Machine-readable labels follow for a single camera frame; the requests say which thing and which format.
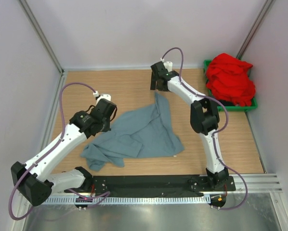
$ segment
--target red cloth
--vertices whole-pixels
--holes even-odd
[[[217,100],[226,100],[234,105],[251,106],[255,86],[249,80],[247,71],[253,65],[228,54],[220,54],[208,66],[207,88]]]

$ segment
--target cloth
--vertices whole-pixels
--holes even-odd
[[[226,100],[234,105],[251,106],[255,86],[247,75],[253,65],[228,54],[220,54],[208,66],[207,88],[217,100]]]
[[[168,100],[155,92],[155,101],[122,114],[111,131],[102,133],[84,148],[81,156],[90,169],[99,171],[106,162],[124,167],[123,158],[173,156],[183,151],[172,130]]]

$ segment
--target wood surface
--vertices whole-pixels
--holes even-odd
[[[89,84],[100,93],[109,93],[118,106],[117,117],[122,113],[154,103],[154,92],[150,88],[150,70],[81,71],[69,72],[66,83],[79,81]],[[207,93],[202,69],[185,69],[183,78],[195,89]],[[174,133],[178,135],[185,150],[176,157],[124,159],[124,167],[107,163],[93,175],[180,175],[205,174],[206,158],[201,139],[190,126],[190,107],[179,96],[171,92],[161,92],[170,102],[170,112]],[[88,109],[95,104],[90,89],[74,85],[63,94],[63,109],[66,123],[73,114]],[[225,121],[220,112],[219,126]],[[53,132],[53,138],[62,130],[60,113]],[[84,146],[93,137],[74,149],[53,171],[59,173],[83,166],[88,170],[85,158],[80,157]],[[252,133],[242,112],[229,112],[229,124],[219,133],[219,142],[226,164],[239,173],[263,173],[263,168],[253,140]]]

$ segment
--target green crate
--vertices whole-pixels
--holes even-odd
[[[205,75],[206,75],[206,71],[207,71],[208,65],[210,63],[211,63],[211,60],[204,60],[204,73],[205,73]],[[209,95],[213,96],[212,93],[211,93],[211,90],[208,89],[208,91],[209,91]],[[251,103],[252,103],[251,106],[245,106],[245,107],[241,107],[241,106],[225,106],[225,108],[229,112],[248,112],[248,111],[254,110],[254,109],[256,109],[258,107],[258,104],[256,102],[255,97],[252,98]],[[221,106],[218,106],[218,110],[219,110],[219,112],[223,111]]]

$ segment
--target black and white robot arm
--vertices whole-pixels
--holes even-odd
[[[20,193],[33,205],[42,204],[52,193],[66,189],[87,191],[92,185],[92,175],[82,167],[69,172],[51,174],[53,169],[79,144],[98,132],[110,130],[110,117],[117,106],[111,96],[103,94],[97,98],[96,106],[90,113],[80,111],[70,119],[65,134],[58,135],[45,149],[24,164],[16,162],[11,167],[13,183],[18,182],[23,173],[61,140],[59,145],[42,159],[23,179],[18,187]]]
[[[176,71],[172,71],[171,62],[160,61],[151,66],[151,90],[170,91],[180,96],[190,105],[190,124],[192,129],[200,135],[206,155],[206,172],[210,186],[222,187],[229,177],[228,169],[221,164],[222,155],[218,141],[218,134],[214,134],[216,149],[219,159],[214,150],[212,134],[218,129],[220,121],[217,104],[207,98],[203,93],[195,90],[183,78],[179,78]]]

